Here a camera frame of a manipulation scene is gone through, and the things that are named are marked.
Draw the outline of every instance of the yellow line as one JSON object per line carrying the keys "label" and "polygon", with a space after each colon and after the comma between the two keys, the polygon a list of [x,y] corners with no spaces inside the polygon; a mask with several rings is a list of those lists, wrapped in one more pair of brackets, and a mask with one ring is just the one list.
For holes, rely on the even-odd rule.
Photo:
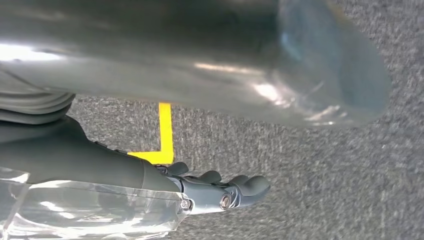
{"label": "yellow line", "polygon": [[172,164],[174,144],[172,132],[171,104],[159,103],[160,151],[129,152],[129,155],[145,159],[151,164]]}

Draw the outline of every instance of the gray robotic hand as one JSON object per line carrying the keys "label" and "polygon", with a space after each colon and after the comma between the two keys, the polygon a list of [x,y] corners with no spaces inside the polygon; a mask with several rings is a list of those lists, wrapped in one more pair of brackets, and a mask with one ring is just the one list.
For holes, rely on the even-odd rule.
{"label": "gray robotic hand", "polygon": [[238,175],[229,182],[221,182],[221,175],[210,170],[201,176],[183,176],[189,168],[183,162],[170,166],[155,166],[165,177],[175,183],[187,196],[181,202],[191,215],[223,212],[255,204],[267,194],[271,186],[264,176]]}

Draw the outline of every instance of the silver bolt head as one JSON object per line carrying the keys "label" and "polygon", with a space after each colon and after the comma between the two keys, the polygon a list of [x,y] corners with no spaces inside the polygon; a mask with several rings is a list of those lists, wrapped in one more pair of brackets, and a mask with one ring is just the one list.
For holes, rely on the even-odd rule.
{"label": "silver bolt head", "polygon": [[190,200],[188,200],[188,199],[183,199],[183,200],[181,201],[181,208],[182,208],[183,210],[189,210],[191,206],[192,206],[192,202],[191,202]]}
{"label": "silver bolt head", "polygon": [[221,206],[222,210],[227,210],[231,205],[231,195],[228,193],[222,195],[219,205]]}

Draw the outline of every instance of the gray carpet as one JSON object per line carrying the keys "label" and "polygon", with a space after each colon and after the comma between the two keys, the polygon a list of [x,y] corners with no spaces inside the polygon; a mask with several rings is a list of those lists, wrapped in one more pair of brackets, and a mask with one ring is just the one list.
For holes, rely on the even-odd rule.
{"label": "gray carpet", "polygon": [[[351,129],[302,129],[173,107],[175,158],[200,173],[264,174],[266,199],[191,216],[173,240],[424,239],[424,1],[343,0],[392,76],[387,113]],[[80,96],[71,116],[93,140],[159,149],[157,105]]]}

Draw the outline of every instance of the clear plastic shell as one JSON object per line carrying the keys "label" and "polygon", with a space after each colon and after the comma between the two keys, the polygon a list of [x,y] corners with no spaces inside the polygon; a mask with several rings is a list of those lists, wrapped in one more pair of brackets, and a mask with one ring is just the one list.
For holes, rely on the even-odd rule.
{"label": "clear plastic shell", "polygon": [[184,194],[56,180],[0,167],[0,239],[156,239],[189,212]]}

